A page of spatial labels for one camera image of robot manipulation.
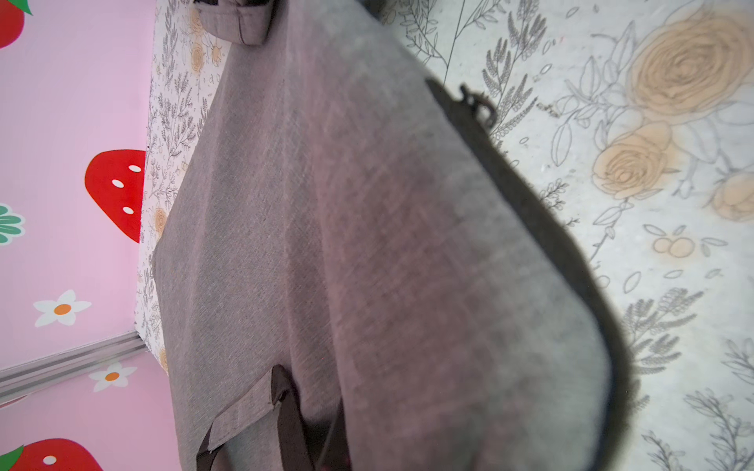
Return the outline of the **grey zippered laptop sleeve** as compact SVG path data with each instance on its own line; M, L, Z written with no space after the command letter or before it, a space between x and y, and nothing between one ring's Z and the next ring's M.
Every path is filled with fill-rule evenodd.
M364 1L231 45L153 255L182 469L611 470L630 363L571 237Z

